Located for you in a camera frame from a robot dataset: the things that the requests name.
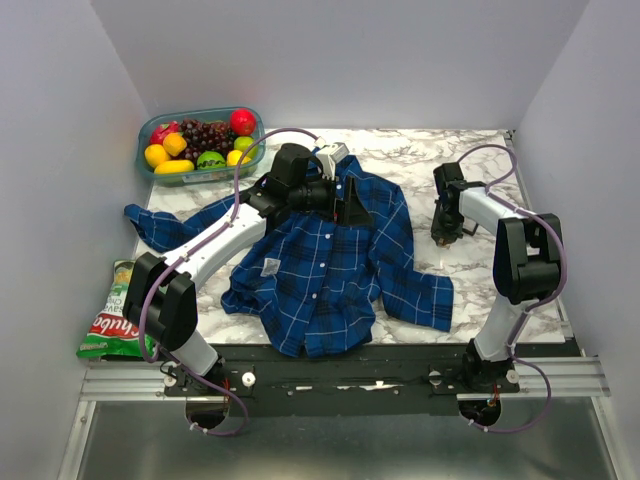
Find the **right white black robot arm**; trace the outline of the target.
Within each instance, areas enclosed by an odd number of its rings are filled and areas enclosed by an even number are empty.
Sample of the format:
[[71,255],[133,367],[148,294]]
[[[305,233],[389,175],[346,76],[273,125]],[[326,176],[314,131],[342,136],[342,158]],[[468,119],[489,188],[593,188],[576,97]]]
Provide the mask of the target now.
[[510,355],[531,311],[554,298],[566,280],[561,225],[553,214],[524,213],[493,198],[482,182],[464,178],[459,163],[434,169],[438,194],[431,237],[449,246],[464,235],[464,223],[495,237],[493,281],[497,296],[480,333],[462,357],[458,380],[466,392],[488,393],[507,378],[513,367]]

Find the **brooch box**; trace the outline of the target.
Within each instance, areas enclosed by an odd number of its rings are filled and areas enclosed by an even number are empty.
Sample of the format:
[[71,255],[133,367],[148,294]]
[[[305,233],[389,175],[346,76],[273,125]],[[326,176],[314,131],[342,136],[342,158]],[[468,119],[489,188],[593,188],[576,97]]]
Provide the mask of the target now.
[[471,229],[463,226],[462,233],[468,236],[474,236],[478,230],[479,225],[476,223]]

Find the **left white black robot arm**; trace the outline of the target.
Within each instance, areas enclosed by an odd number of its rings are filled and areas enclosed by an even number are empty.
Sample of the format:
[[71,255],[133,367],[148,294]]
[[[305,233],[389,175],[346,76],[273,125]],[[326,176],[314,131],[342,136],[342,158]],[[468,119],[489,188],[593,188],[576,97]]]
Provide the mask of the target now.
[[135,261],[123,315],[138,329],[150,330],[149,338],[188,371],[187,382],[197,393],[214,393],[222,380],[221,357],[197,330],[196,295],[217,270],[292,213],[316,214],[344,226],[371,225],[354,179],[336,177],[336,166],[348,153],[343,143],[316,151],[282,145],[270,171],[238,193],[212,226],[163,257],[145,253]]

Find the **blue plaid shirt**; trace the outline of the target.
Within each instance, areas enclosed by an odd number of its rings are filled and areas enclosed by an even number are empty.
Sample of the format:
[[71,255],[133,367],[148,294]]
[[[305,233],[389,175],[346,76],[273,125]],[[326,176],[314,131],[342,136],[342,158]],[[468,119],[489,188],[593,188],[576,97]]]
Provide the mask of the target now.
[[363,171],[353,155],[337,172],[354,178],[373,225],[292,214],[232,270],[224,311],[259,316],[271,344],[292,357],[339,354],[370,341],[376,300],[398,320],[449,331],[454,286],[446,276],[415,270],[400,186]]

